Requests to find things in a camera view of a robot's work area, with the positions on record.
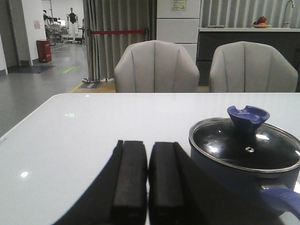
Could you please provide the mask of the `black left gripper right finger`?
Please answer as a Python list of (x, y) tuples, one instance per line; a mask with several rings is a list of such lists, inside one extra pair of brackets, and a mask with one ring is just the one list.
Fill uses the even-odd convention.
[(275, 225), (277, 217), (203, 174), (176, 142), (156, 142), (149, 165), (152, 225)]

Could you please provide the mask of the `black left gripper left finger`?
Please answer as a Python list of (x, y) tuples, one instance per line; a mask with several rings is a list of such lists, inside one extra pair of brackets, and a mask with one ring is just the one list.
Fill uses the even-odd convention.
[(57, 225), (143, 225), (147, 155), (141, 141), (118, 141), (103, 170)]

